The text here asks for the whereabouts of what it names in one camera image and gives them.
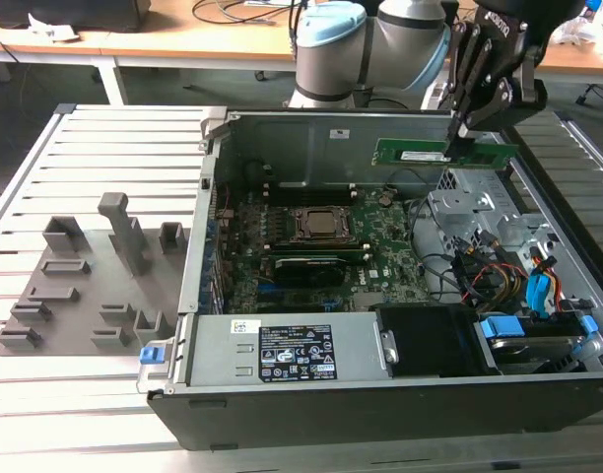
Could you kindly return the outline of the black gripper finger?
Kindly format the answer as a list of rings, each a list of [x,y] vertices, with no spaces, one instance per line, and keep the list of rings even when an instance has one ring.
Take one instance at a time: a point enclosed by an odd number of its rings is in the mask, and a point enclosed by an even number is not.
[[[504,112],[511,106],[513,87],[509,79],[502,77],[496,82],[488,71],[494,51],[491,41],[480,41],[479,55],[468,79],[470,102],[453,141],[455,161],[465,161],[473,154],[475,141],[481,133],[498,131]]]
[[[458,136],[470,102],[468,79],[479,55],[480,34],[480,27],[474,23],[460,23],[453,30],[448,76],[448,95],[452,97],[453,114],[448,128],[448,141],[454,141]]]

